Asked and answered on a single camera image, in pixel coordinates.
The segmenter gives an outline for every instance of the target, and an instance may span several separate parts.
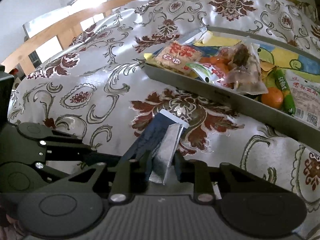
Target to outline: box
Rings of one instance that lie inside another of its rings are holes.
[[[226,37],[232,37],[236,39],[243,39],[245,36],[250,36],[252,39],[254,39],[252,42],[276,45],[320,63],[318,58],[308,54],[305,51],[279,41],[274,41],[267,37],[220,27],[209,27],[208,30],[214,32],[214,35],[223,34]],[[186,36],[184,41],[189,40],[194,36],[194,34],[195,33],[193,32],[192,34]],[[183,76],[172,71],[153,67],[148,64],[144,64],[141,68],[147,74],[147,76],[153,80],[198,94],[201,97],[228,106],[239,113],[250,116],[259,122],[268,124],[278,130],[280,133],[283,133],[295,139],[296,141],[300,141],[320,152],[320,130],[316,129],[312,125],[301,122],[286,113],[266,106],[246,96],[237,94],[227,88],[208,84],[206,82]]]

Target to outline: wooden chair back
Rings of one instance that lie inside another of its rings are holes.
[[[29,58],[29,54],[39,48],[42,44],[57,36],[62,49],[66,49],[72,43],[73,38],[83,32],[80,22],[100,13],[103,13],[103,15],[107,17],[112,13],[114,8],[123,6],[130,1],[133,0],[109,0],[95,8],[79,11],[56,22],[24,42],[18,49],[11,53],[1,63],[5,66],[5,72],[9,73],[17,64],[20,64],[24,73],[29,75],[35,70]]]

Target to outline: bright window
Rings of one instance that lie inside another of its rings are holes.
[[[78,11],[81,11],[87,8],[96,7],[106,1],[107,0],[73,0],[69,4],[71,5],[72,13],[76,13]],[[99,20],[102,20],[103,18],[104,18],[103,14],[100,13],[93,17],[90,17],[89,19],[84,20],[83,22],[80,23],[82,30],[86,30],[92,24],[98,22]]]

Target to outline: round label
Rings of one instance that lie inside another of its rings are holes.
[[[175,64],[180,64],[181,63],[180,59],[178,59],[178,58],[174,58],[172,61]]]
[[[167,59],[167,60],[172,59],[172,57],[171,57],[169,54],[165,54],[165,55],[163,55],[163,58],[164,58],[164,59]]]

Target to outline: screw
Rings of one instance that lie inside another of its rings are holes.
[[[210,202],[210,201],[213,200],[213,196],[210,195],[210,194],[207,194],[207,193],[200,194],[198,196],[198,200],[201,201],[201,202]]]
[[[36,167],[38,169],[43,169],[43,164],[42,163],[36,163]]]
[[[116,202],[116,203],[119,203],[119,202],[123,202],[127,199],[127,197],[123,194],[113,194],[111,197],[110,197],[110,200],[112,202]]]

